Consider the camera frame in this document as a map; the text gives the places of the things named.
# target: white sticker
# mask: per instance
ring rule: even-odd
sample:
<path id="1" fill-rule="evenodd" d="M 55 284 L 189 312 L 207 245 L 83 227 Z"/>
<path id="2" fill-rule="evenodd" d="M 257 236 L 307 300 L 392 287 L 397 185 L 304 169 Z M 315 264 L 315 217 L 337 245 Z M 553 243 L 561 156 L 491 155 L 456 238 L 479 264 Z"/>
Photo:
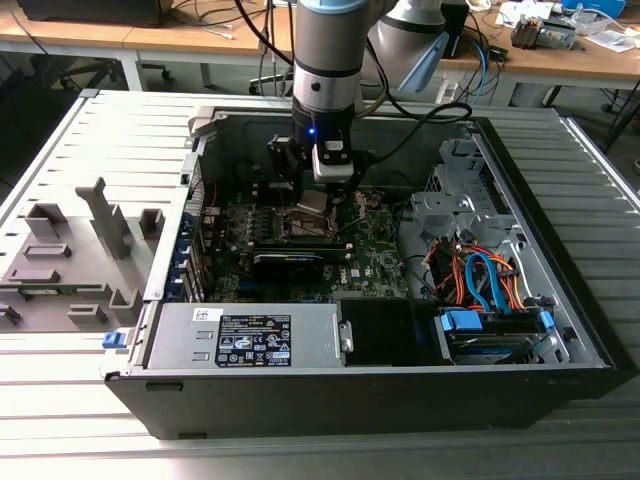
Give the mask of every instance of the white sticker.
<path id="1" fill-rule="evenodd" d="M 59 295 L 57 290 L 26 290 L 28 295 Z"/>
<path id="2" fill-rule="evenodd" d="M 219 322 L 224 310 L 222 308 L 194 308 L 193 322 Z"/>

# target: power cord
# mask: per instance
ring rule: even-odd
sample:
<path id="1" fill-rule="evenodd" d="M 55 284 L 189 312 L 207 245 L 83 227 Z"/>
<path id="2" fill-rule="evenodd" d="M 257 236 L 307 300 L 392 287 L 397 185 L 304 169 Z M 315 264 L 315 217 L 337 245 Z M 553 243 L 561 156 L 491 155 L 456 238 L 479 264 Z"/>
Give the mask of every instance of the power cord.
<path id="1" fill-rule="evenodd" d="M 233 2 L 236 4 L 236 7 L 238 8 L 238 12 L 240 13 L 244 21 L 249 26 L 249 29 L 253 32 L 253 34 L 256 37 L 258 37 L 258 40 L 261 40 L 273 53 L 278 55 L 287 65 L 293 66 L 293 60 L 291 60 L 284 53 L 282 53 L 273 43 L 271 43 L 269 40 L 264 38 L 264 35 L 262 35 L 260 31 L 258 31 L 255 24 L 253 23 L 253 21 L 247 14 L 246 10 L 242 6 L 242 2 L 240 0 L 233 0 Z"/>
<path id="2" fill-rule="evenodd" d="M 389 151 L 384 155 L 371 158 L 369 160 L 370 165 L 376 165 L 378 163 L 384 162 L 385 160 L 388 160 L 393 155 L 395 155 L 402 147 L 404 147 L 407 144 L 407 142 L 409 142 L 409 140 L 411 140 L 411 138 L 416 134 L 416 132 L 420 129 L 420 127 L 425 123 L 432 123 L 432 124 L 457 123 L 457 122 L 467 120 L 473 114 L 473 110 L 471 109 L 471 107 L 468 104 L 462 103 L 462 102 L 452 102 L 452 103 L 445 103 L 442 105 L 438 105 L 424 115 L 418 115 L 408 111 L 402 105 L 400 105 L 398 101 L 391 94 L 390 86 L 389 86 L 389 78 L 387 77 L 387 74 L 384 71 L 382 64 L 380 63 L 380 60 L 378 59 L 378 55 L 376 54 L 375 49 L 373 48 L 373 44 L 371 43 L 371 40 L 369 40 L 368 38 L 366 43 L 366 49 L 369 52 L 369 55 L 371 56 L 376 66 L 376 70 L 380 75 L 380 81 L 382 82 L 385 88 L 386 97 L 388 98 L 389 102 L 391 102 L 391 105 L 393 105 L 394 108 L 398 110 L 405 117 L 417 120 L 416 125 L 400 141 L 398 145 L 396 145 L 393 149 L 391 149 L 391 151 Z M 462 115 L 456 115 L 454 117 L 436 118 L 436 115 L 438 113 L 443 112 L 445 110 L 452 109 L 452 108 L 463 109 L 465 110 L 465 113 Z"/>

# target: paper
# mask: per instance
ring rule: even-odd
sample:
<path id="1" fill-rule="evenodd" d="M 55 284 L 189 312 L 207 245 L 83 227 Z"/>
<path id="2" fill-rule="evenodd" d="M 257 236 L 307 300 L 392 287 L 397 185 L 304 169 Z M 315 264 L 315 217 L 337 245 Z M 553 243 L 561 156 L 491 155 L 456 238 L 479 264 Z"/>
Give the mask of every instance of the paper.
<path id="1" fill-rule="evenodd" d="M 496 25 L 515 28 L 523 15 L 526 18 L 539 17 L 548 20 L 554 2 L 534 2 L 525 0 L 523 2 L 505 2 L 500 5 L 500 11 L 496 17 Z"/>
<path id="2" fill-rule="evenodd" d="M 601 47 L 608 48 L 614 52 L 626 52 L 635 48 L 635 41 L 633 38 L 625 37 L 622 33 L 614 30 L 607 30 L 605 32 L 596 33 L 586 37 L 587 40 L 597 43 Z"/>

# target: motherboard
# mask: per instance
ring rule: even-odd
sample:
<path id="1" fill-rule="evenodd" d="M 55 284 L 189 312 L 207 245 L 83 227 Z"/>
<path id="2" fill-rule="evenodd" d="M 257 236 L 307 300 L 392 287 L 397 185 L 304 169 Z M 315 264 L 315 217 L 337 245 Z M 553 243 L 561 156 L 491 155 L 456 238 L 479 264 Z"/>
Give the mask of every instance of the motherboard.
<path id="1" fill-rule="evenodd" d="M 330 303 L 406 298 L 393 205 L 356 192 L 327 211 L 326 194 L 305 191 L 293 206 L 237 194 L 215 211 L 208 234 L 211 302 Z"/>

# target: black storage box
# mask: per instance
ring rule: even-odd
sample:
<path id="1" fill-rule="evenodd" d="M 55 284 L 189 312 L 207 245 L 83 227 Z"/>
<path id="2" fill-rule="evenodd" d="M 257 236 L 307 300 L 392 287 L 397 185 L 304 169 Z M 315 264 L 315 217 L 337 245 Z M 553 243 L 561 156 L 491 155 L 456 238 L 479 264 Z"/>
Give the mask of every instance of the black storage box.
<path id="1" fill-rule="evenodd" d="M 157 27 L 173 0 L 18 0 L 29 20 L 70 20 Z"/>

